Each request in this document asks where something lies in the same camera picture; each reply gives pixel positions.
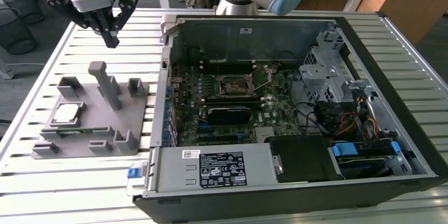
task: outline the warning label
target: warning label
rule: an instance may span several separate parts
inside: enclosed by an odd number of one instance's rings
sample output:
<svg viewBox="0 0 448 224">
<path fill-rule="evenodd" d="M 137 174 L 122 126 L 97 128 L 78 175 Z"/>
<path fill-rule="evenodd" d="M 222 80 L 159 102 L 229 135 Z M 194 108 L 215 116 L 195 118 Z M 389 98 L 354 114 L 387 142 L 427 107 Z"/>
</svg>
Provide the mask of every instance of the warning label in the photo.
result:
<svg viewBox="0 0 448 224">
<path fill-rule="evenodd" d="M 246 185 L 242 152 L 199 154 L 198 158 L 202 188 Z"/>
</svg>

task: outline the aluminum table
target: aluminum table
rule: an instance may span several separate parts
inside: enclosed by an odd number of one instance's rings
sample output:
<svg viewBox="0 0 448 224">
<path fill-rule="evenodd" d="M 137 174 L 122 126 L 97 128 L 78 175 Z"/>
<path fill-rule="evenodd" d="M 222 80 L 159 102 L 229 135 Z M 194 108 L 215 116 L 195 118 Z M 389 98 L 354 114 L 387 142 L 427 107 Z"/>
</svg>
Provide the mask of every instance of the aluminum table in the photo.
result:
<svg viewBox="0 0 448 224">
<path fill-rule="evenodd" d="M 126 171 L 147 158 L 163 14 L 210 14 L 210 10 L 137 9 L 119 46 L 109 49 L 91 30 L 73 23 L 54 49 L 0 142 L 0 223 L 149 224 L 149 217 L 126 196 Z M 448 87 L 386 18 L 373 13 L 294 12 L 295 16 L 343 16 L 377 61 L 426 135 L 448 160 Z M 33 160 L 38 138 L 62 76 L 94 82 L 90 61 L 103 61 L 117 81 L 149 82 L 141 145 L 134 156 Z M 402 195 L 375 207 L 242 218 L 206 223 L 446 223 L 448 187 Z"/>
</svg>

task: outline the black waste bin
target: black waste bin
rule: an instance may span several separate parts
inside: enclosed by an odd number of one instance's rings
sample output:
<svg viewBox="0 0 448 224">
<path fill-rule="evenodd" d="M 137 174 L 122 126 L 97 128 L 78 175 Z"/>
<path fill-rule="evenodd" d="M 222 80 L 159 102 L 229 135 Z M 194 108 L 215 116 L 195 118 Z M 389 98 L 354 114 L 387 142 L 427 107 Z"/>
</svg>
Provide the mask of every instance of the black waste bin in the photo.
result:
<svg viewBox="0 0 448 224">
<path fill-rule="evenodd" d="M 17 9 L 26 24 L 37 24 L 43 20 L 37 0 L 2 0 L 9 8 Z"/>
<path fill-rule="evenodd" d="M 0 45 L 11 55 L 21 55 L 37 46 L 26 24 L 19 19 L 19 11 L 0 9 Z"/>
</svg>

